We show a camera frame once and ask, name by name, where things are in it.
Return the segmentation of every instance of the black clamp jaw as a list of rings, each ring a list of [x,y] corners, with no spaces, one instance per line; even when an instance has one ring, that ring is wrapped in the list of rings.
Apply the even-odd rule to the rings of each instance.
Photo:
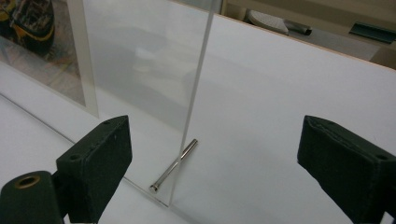
[[[97,223],[132,161],[127,116],[109,119],[56,160],[58,171],[21,175],[2,188],[2,224]]]
[[[380,223],[385,212],[396,218],[392,154],[332,121],[305,116],[297,157],[353,223]]]

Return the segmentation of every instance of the poster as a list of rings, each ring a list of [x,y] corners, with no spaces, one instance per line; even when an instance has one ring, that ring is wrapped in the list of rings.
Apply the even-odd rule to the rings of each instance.
[[[97,111],[89,45],[79,43],[86,49],[77,51],[79,40],[88,41],[85,21],[79,20],[84,23],[81,29],[71,20],[84,18],[83,7],[71,11],[71,1],[0,0],[0,61],[90,112]]]

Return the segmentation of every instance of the framed picture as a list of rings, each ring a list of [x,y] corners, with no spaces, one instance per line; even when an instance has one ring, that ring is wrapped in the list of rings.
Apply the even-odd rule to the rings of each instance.
[[[80,0],[0,0],[0,61],[97,115]]]

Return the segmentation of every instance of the white table surface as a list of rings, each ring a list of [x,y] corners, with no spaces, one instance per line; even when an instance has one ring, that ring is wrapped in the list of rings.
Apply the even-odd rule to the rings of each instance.
[[[55,160],[72,144],[3,97],[0,114],[0,186],[33,171],[55,172]],[[100,223],[188,222],[122,180]]]
[[[121,182],[101,222],[350,223],[297,165],[303,115],[396,154],[395,75],[215,17],[188,136],[200,143],[181,167],[174,205],[164,209]],[[0,114],[0,184],[53,172],[70,143],[3,99]]]

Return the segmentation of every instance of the metal pin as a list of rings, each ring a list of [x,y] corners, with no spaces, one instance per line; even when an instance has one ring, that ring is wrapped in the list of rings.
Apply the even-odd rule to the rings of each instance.
[[[198,141],[196,139],[192,140],[192,142],[183,150],[183,154],[181,154],[180,157],[180,162],[182,162],[183,159],[189,155],[189,153],[196,147],[197,144]],[[178,159],[175,159],[175,161],[168,167],[168,169],[166,169],[166,171],[160,176],[160,178],[149,187],[149,191],[153,194],[156,194],[160,189],[160,186],[163,183],[163,181],[166,179],[166,177],[168,177],[172,173],[172,171],[177,166],[178,166]]]

